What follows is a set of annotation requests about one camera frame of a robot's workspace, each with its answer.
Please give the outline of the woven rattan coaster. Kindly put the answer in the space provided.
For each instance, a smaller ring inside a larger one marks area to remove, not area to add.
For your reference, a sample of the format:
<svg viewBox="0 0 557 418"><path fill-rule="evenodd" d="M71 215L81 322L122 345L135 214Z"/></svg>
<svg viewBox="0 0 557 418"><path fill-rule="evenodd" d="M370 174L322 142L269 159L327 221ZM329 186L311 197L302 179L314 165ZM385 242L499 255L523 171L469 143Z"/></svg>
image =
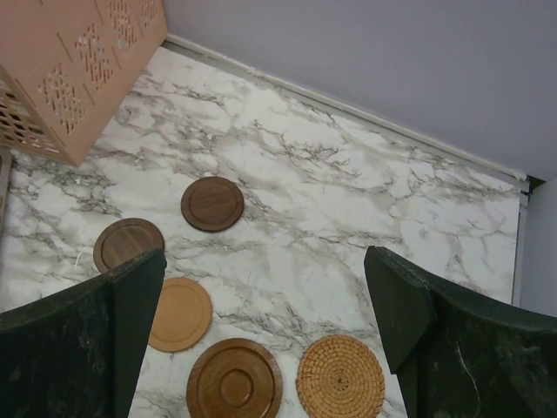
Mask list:
<svg viewBox="0 0 557 418"><path fill-rule="evenodd" d="M300 403L310 417L376 417L385 387L375 354L361 341L340 334L312 343L296 378Z"/></svg>

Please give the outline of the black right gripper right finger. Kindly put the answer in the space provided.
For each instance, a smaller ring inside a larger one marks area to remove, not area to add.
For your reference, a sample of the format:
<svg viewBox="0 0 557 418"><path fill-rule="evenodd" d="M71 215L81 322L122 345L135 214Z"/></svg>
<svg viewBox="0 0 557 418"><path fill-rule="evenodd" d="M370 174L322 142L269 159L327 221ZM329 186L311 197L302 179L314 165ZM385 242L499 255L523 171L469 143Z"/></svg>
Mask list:
<svg viewBox="0 0 557 418"><path fill-rule="evenodd" d="M410 417L554 417L556 319L443 279L383 246L364 260Z"/></svg>

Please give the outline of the dark walnut coaster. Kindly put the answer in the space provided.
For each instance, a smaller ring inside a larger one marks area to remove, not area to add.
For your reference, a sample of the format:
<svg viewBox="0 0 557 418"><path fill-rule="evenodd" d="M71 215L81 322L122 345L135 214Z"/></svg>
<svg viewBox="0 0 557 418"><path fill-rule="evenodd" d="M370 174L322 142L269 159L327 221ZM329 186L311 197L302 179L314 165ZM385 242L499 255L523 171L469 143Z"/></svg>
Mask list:
<svg viewBox="0 0 557 418"><path fill-rule="evenodd" d="M198 179L189 185L180 206L191 226L216 233L230 228L240 219L245 200L233 182L214 176Z"/></svg>

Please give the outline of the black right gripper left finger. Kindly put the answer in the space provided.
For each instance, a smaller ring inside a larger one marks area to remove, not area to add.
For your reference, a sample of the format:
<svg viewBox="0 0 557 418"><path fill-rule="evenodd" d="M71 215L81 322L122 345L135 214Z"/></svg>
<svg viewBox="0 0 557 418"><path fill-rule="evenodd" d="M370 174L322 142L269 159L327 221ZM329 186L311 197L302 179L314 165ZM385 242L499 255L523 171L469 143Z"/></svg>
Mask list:
<svg viewBox="0 0 557 418"><path fill-rule="evenodd" d="M1 315L3 417L126 417L166 259L148 250Z"/></svg>

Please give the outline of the brown ringed wooden saucer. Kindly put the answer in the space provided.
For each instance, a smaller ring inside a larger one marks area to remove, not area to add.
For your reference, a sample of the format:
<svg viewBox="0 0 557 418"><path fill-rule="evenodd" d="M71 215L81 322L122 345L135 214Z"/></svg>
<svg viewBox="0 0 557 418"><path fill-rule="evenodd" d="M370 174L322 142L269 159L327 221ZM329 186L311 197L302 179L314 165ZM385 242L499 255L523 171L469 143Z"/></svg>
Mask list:
<svg viewBox="0 0 557 418"><path fill-rule="evenodd" d="M230 338L206 349L186 388L191 417L275 417L283 380L273 355L253 340Z"/></svg>

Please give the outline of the light beech wooden coaster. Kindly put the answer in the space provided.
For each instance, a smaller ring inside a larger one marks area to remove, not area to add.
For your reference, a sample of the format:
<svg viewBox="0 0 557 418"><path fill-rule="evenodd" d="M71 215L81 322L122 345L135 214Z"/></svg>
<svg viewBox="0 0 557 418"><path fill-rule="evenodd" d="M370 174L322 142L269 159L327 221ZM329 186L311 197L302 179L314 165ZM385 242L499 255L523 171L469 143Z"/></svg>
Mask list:
<svg viewBox="0 0 557 418"><path fill-rule="evenodd" d="M212 317L209 294L196 281L169 278L164 281L149 345L176 353L193 347L207 332Z"/></svg>

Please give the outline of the dark brown wooden coaster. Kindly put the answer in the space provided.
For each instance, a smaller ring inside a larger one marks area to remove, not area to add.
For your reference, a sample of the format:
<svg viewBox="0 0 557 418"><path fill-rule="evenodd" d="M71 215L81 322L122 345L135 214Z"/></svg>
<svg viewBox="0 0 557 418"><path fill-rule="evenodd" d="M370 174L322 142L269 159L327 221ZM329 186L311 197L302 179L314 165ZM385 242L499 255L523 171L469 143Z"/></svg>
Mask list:
<svg viewBox="0 0 557 418"><path fill-rule="evenodd" d="M153 223L140 218L121 219L97 237L93 259L98 271L105 273L152 248L164 249L164 237Z"/></svg>

